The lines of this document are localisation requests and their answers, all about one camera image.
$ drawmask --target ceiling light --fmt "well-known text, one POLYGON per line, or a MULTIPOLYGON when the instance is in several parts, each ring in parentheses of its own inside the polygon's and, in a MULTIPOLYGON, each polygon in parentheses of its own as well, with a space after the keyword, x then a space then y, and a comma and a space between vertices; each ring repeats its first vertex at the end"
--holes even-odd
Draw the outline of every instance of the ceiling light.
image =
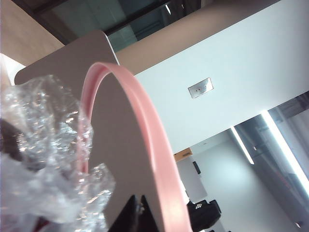
POLYGON ((165 7, 166 7, 167 11, 169 12, 169 14, 171 14, 170 10, 169 10, 169 7, 167 5, 165 5, 165 7))
POLYGON ((235 136, 237 142, 239 143, 239 145, 240 145, 240 147, 241 147, 243 153, 245 153, 245 155, 246 155, 248 161, 250 162, 250 164, 254 164, 254 162, 253 162, 253 160, 252 160, 252 158, 251 158, 251 156, 250 156, 248 150, 247 150, 246 147, 245 147, 245 144, 243 144, 243 142, 242 142, 242 140, 241 140, 239 134, 237 133, 235 127, 231 127, 231 130, 232 130, 232 132, 233 132, 233 134, 234 134, 234 136, 235 136))
POLYGON ((278 129, 276 123, 270 116, 269 112, 264 110, 262 113, 262 117, 266 122, 269 130, 271 131, 272 135, 275 137, 281 151, 285 155, 286 159, 290 163, 294 173, 298 177, 300 183, 304 187, 306 193, 309 196, 309 180, 307 179, 304 171, 302 170, 301 166, 299 165, 297 159, 295 158, 293 152, 291 151, 289 145, 287 144, 286 140, 284 139, 283 135, 281 134, 280 130, 278 129))
POLYGON ((303 225, 303 222, 302 222, 302 221, 295 222, 295 225, 296 225, 298 228, 301 228, 301 226, 303 225))

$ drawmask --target wall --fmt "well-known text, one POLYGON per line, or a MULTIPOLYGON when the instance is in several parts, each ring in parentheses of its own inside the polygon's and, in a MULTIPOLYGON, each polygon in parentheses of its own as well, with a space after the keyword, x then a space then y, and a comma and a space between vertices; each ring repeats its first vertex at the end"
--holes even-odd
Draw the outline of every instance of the wall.
POLYGON ((198 144, 193 145, 190 147, 193 154, 198 154, 204 152, 205 150, 209 150, 212 147, 215 147, 219 144, 227 142, 231 139, 228 133, 219 133, 211 138, 205 139, 198 144))
POLYGON ((227 231, 297 231, 232 140, 193 158, 201 170, 206 199, 217 200, 222 211, 220 221, 227 231))
POLYGON ((205 199, 207 192, 202 185, 200 175, 197 174, 197 171, 192 163, 193 161, 194 159, 187 157, 181 161, 178 161, 176 164, 187 195, 192 202, 196 203, 205 199))
POLYGON ((7 75, 10 80, 11 85, 14 85, 15 75, 18 73, 19 70, 23 69, 25 66, 18 63, 16 60, 9 58, 8 56, 1 54, 3 59, 3 63, 6 67, 7 75))
POLYGON ((11 0, 1 0, 1 53, 23 65, 49 55, 63 44, 11 0))
POLYGON ((308 0, 281 0, 139 73, 174 153, 306 92, 308 20, 308 0), (214 90, 191 99, 207 77, 214 90))

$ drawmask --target white panel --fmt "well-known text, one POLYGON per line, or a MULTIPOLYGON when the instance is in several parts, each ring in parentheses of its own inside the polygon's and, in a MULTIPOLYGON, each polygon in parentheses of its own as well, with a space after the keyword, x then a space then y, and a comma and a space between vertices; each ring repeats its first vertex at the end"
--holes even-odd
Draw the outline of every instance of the white panel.
POLYGON ((187 157, 177 162, 178 172, 186 192, 190 200, 197 203, 207 196, 207 193, 202 185, 200 176, 197 174, 193 165, 194 160, 191 157, 187 157))
POLYGON ((306 92, 308 20, 308 0, 282 0, 139 73, 174 153, 306 92))

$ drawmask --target black frame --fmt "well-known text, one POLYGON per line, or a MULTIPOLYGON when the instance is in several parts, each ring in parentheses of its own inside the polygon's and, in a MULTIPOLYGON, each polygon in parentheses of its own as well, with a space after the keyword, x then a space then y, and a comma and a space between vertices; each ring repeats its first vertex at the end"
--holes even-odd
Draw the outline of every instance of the black frame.
MULTIPOLYGON (((50 0, 47 3, 42 4, 41 6, 36 7, 35 9, 32 9, 29 7, 24 0, 12 0, 16 5, 18 5, 20 8, 22 8, 28 15, 30 15, 35 21, 37 21, 42 27, 44 27, 47 31, 49 31, 52 35, 54 35, 60 42, 62 42, 64 45, 67 45, 69 41, 63 37, 58 31, 56 31, 52 26, 50 26, 42 17, 41 14, 43 14, 46 11, 49 11, 58 5, 66 2, 67 0, 50 0)), ((137 12, 127 16, 126 20, 119 22, 117 25, 108 28, 104 30, 104 33, 109 36, 113 34, 114 32, 124 28, 128 24, 130 24, 132 21, 160 8, 164 7, 166 4, 170 3, 170 0, 162 0, 159 2, 152 3, 137 12)))

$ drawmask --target white wall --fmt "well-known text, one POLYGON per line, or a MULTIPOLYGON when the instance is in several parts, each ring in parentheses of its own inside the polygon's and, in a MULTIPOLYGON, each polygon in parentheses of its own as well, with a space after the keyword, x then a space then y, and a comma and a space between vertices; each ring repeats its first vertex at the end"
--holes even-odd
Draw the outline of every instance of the white wall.
POLYGON ((15 79, 16 73, 22 70, 25 66, 4 54, 2 55, 3 56, 1 58, 3 58, 4 66, 6 68, 7 75, 10 79, 10 83, 11 85, 14 85, 15 84, 14 79, 15 79))
POLYGON ((201 170, 206 199, 217 200, 221 223, 227 231, 297 231, 232 140, 194 154, 193 158, 201 170))
POLYGON ((193 154, 198 154, 230 140, 231 137, 229 136, 229 134, 222 132, 211 138, 205 139, 198 144, 193 145, 192 147, 190 147, 190 149, 193 154))
POLYGON ((282 0, 139 73, 173 151, 307 91, 308 20, 308 0, 282 0), (191 99, 207 77, 214 90, 191 99))
POLYGON ((187 157, 176 164, 188 197, 192 202, 196 203, 205 199, 207 192, 201 182, 200 175, 197 174, 192 163, 193 161, 194 159, 187 157))

